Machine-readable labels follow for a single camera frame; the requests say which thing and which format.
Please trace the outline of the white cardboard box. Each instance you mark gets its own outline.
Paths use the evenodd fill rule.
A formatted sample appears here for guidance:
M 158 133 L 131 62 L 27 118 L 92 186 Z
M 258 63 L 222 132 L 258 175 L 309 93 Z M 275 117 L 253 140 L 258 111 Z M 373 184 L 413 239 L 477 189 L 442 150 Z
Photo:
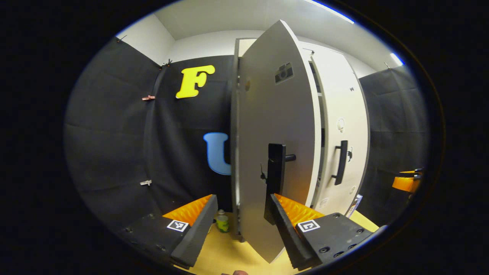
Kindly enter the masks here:
M 358 194 L 356 195 L 356 197 L 354 198 L 353 202 L 352 202 L 352 205 L 350 206 L 350 208 L 348 209 L 348 211 L 346 212 L 345 216 L 347 218 L 350 218 L 353 214 L 353 212 L 356 210 L 356 208 L 359 206 L 361 200 L 362 200 L 363 196 Z

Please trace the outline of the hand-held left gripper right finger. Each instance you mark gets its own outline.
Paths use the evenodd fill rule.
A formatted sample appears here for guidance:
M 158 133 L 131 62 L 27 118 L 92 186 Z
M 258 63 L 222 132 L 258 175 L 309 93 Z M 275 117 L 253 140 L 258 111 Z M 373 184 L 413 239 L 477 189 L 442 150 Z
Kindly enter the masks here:
M 297 270 L 329 268 L 384 232 L 383 226 L 370 231 L 342 214 L 323 215 L 276 193 L 269 195 L 269 201 L 290 263 Z

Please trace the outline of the white cabinet door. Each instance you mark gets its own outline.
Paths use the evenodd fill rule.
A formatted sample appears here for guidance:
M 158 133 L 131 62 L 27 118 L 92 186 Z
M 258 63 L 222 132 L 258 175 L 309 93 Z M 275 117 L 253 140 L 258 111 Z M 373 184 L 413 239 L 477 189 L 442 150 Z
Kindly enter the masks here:
M 324 143 L 320 179 L 313 208 L 328 215 L 346 214 L 364 178 L 369 154 L 369 122 L 365 97 L 353 68 L 339 52 L 316 51 L 311 56 L 320 88 Z M 348 140 L 343 181 L 335 186 L 342 140 Z
M 299 40 L 278 20 L 243 54 L 237 100 L 236 186 L 240 233 L 267 263 L 285 250 L 276 226 L 264 217 L 268 146 L 286 146 L 296 160 L 285 164 L 280 194 L 308 205 L 319 171 L 319 100 Z

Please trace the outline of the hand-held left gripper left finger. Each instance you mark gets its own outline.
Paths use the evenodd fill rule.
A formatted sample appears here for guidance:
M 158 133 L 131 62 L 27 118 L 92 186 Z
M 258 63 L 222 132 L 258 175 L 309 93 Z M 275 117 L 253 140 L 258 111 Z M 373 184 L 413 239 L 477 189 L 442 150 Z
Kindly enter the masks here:
M 120 229 L 118 236 L 156 263 L 190 268 L 217 210 L 217 196 L 210 194 L 164 215 L 147 214 Z

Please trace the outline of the white shoe cabinet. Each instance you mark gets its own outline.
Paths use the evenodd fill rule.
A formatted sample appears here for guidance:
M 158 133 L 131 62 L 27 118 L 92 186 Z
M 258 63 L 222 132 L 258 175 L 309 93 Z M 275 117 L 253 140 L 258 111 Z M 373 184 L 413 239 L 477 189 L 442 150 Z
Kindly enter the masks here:
M 238 233 L 240 233 L 240 214 L 239 214 L 239 192 L 237 190 L 236 186 L 236 162 L 237 162 L 237 100 L 238 100 L 238 92 L 239 92 L 239 85 L 240 85 L 240 75 L 239 75 L 239 67 L 240 67 L 240 60 L 243 54 L 246 52 L 246 50 L 249 49 L 249 47 L 255 42 L 254 39 L 237 39 L 236 40 L 236 50 L 235 50 L 235 57 L 237 58 L 237 72 L 235 74 L 235 80 L 236 80 L 236 85 L 235 85 L 235 90 L 232 93 L 232 99 L 231 99 L 231 134 L 230 134 L 230 142 L 231 142 L 231 181 L 232 181 L 232 186 L 234 188 L 235 196 L 233 199 L 233 209 L 238 211 L 238 217 L 237 217 L 237 230 Z M 311 62 L 311 56 L 316 52 L 316 51 L 323 51 L 323 50 L 333 50 L 335 52 L 339 52 L 334 49 L 329 49 L 323 46 L 315 45 L 309 42 L 302 42 L 299 40 L 299 45 L 301 47 L 301 52 L 304 58 L 307 58 L 309 61 L 309 66 L 311 68 L 311 72 L 313 74 L 313 80 L 316 85 L 317 89 L 317 95 L 318 95 L 318 100 L 320 97 L 320 88 L 318 87 L 318 80 L 316 76 L 316 72 L 314 71 L 312 62 Z M 319 171 L 317 175 L 317 180 L 316 180 L 316 187 L 313 192 L 313 197 L 311 199 L 311 203 L 308 205 L 305 205 L 306 207 L 312 207 L 313 208 L 313 201 L 316 198 L 316 188 L 319 183 L 320 179 L 320 169 L 321 169 L 321 164 L 322 164 L 322 148 L 323 148 L 323 143 L 324 143 L 324 124 L 322 120 L 322 107 L 320 106 L 320 100 L 319 100 L 319 111 L 320 111 L 320 123 L 321 123 L 321 148 L 320 148 L 320 159 L 319 159 Z

